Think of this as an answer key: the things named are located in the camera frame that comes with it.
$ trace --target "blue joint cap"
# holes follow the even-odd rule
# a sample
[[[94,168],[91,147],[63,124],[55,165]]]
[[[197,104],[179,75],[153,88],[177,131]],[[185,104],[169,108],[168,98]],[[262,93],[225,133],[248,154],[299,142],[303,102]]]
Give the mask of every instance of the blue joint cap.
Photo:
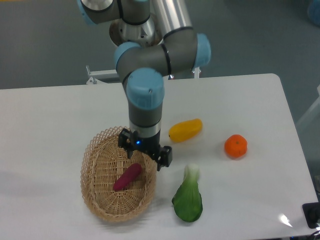
[[[122,43],[121,45],[118,46],[118,48],[115,50],[114,55],[113,55],[113,60],[115,64],[115,69],[117,69],[117,64],[118,61],[121,57],[122,54],[124,54],[127,50],[132,49],[132,48],[141,48],[141,46],[133,41],[127,41],[125,43]]]
[[[308,7],[307,13],[309,19],[320,26],[320,0],[313,0]]]
[[[193,68],[207,65],[211,60],[211,46],[207,36],[203,33],[197,35],[197,51]]]
[[[162,75],[143,67],[133,71],[127,80],[126,96],[134,106],[142,110],[154,110],[162,104],[165,87]]]
[[[84,9],[84,6],[83,6],[82,3],[81,3],[81,0],[76,0],[76,2],[78,3],[79,10],[80,10],[80,12],[81,12],[81,15],[82,15],[85,23],[88,24],[88,25],[97,25],[97,24],[95,24],[95,23],[90,19],[90,17],[87,15],[87,13],[86,13],[86,11],[85,11],[85,9]]]

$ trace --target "floor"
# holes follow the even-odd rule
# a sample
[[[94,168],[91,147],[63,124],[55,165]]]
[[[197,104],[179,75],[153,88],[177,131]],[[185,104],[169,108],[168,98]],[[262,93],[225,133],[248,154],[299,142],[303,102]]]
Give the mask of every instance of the floor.
[[[201,76],[277,74],[297,122],[319,97],[320,27],[308,19],[310,0],[185,1],[212,46]],[[86,65],[114,69],[109,26],[87,26],[75,0],[0,2],[0,89],[82,85]],[[311,176],[320,175],[320,116],[299,137]]]

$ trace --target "robotic arm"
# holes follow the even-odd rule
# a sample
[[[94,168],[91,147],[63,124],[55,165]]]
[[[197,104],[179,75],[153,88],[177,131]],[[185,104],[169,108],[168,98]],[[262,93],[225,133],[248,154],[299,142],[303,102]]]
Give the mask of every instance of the robotic arm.
[[[211,47],[204,34],[195,33],[184,0],[152,3],[156,18],[150,13],[149,0],[78,0],[87,23],[113,20],[109,32],[117,36],[113,38],[118,41],[113,41],[118,45],[114,63],[127,96],[130,127],[121,131],[118,145],[128,158],[135,150],[149,155],[159,171],[172,161],[172,148],[159,144],[163,76],[207,65]]]

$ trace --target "black cable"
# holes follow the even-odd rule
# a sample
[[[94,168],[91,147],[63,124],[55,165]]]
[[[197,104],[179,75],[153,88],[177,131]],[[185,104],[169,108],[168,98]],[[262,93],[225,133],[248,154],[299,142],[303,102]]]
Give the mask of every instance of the black cable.
[[[316,234],[320,233],[320,230],[318,231],[315,231],[314,233],[312,233],[309,237],[307,237],[306,240],[315,240],[315,239],[319,239],[317,237],[320,237],[320,236],[316,236]]]

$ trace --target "black object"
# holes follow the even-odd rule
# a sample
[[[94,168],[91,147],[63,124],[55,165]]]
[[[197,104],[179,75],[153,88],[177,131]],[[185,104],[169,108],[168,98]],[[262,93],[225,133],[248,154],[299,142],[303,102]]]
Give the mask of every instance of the black object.
[[[302,209],[308,227],[317,228],[320,223],[320,202],[305,203],[302,205]]]
[[[172,148],[159,145],[160,131],[148,138],[138,137],[138,133],[123,128],[118,137],[118,147],[127,152],[128,159],[135,150],[147,154],[157,163],[157,171],[162,167],[169,167],[172,161]]]

